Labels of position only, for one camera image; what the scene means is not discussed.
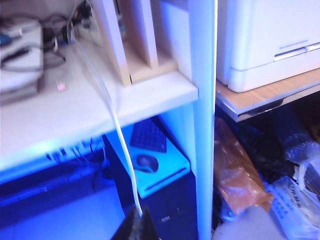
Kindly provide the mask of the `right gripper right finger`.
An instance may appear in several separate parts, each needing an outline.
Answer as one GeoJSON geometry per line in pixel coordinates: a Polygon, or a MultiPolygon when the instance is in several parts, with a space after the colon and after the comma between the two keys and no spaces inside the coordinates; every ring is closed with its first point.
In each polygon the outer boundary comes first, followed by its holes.
{"type": "Polygon", "coordinates": [[[142,240],[159,240],[157,229],[153,223],[152,216],[147,207],[144,207],[142,210],[141,239],[142,240]]]}

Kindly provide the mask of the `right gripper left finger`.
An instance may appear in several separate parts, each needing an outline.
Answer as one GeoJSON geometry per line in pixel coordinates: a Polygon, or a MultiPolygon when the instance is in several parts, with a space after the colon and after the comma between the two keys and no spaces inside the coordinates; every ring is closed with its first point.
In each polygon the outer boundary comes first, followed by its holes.
{"type": "Polygon", "coordinates": [[[142,226],[142,217],[136,206],[132,207],[116,230],[117,240],[138,240],[142,226]]]}

